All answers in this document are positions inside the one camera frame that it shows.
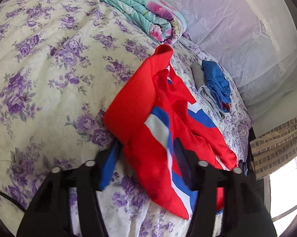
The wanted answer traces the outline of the blue denim jeans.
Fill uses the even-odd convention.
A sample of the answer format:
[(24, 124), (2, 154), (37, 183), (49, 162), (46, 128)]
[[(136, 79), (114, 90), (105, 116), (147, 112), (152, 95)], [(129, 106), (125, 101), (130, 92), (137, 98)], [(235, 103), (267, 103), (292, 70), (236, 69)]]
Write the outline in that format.
[(238, 162), (238, 167), (242, 170), (243, 174), (245, 176), (247, 176), (247, 174), (248, 174), (247, 163), (245, 161), (243, 161), (242, 159), (240, 159)]

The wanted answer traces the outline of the folded grey garment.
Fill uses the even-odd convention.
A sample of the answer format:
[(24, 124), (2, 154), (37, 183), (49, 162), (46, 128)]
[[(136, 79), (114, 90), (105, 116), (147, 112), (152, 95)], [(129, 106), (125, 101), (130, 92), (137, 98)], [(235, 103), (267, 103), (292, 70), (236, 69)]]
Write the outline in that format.
[(193, 63), (191, 65), (191, 70), (198, 93), (211, 108), (212, 112), (216, 115), (216, 118), (220, 121), (223, 121), (227, 114), (219, 108), (209, 88), (206, 86), (205, 73), (202, 70), (201, 65), (199, 63)]

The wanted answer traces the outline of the folded blue garment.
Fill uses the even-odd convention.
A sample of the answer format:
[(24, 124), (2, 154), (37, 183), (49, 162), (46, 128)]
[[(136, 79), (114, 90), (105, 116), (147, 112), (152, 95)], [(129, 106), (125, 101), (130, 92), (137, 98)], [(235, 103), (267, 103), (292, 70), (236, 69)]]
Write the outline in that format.
[(201, 66), (205, 74), (206, 87), (209, 89), (216, 103), (221, 108), (226, 104), (230, 104), (230, 84), (219, 65), (216, 62), (203, 60)]

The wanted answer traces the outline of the folded red garment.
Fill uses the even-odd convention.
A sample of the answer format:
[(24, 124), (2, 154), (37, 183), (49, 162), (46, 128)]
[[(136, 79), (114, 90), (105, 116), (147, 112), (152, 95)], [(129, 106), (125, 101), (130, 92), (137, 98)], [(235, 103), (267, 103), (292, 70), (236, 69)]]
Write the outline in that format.
[(231, 111), (230, 104), (222, 102), (222, 111), (224, 111), (225, 113), (230, 113)]

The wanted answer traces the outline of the checkered beige curtain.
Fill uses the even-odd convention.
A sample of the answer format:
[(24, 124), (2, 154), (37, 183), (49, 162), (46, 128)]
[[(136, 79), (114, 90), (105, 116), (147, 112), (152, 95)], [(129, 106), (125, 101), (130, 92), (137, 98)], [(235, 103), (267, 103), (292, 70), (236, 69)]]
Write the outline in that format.
[(297, 117), (250, 142), (257, 180), (274, 173), (297, 157)]

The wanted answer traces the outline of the folded teal floral quilt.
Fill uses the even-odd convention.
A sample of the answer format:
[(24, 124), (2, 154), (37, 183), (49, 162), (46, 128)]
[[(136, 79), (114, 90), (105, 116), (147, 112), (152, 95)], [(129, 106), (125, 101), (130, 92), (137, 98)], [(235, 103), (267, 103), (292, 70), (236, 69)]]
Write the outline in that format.
[(182, 14), (164, 0), (100, 0), (118, 9), (148, 36), (174, 44), (187, 28)]

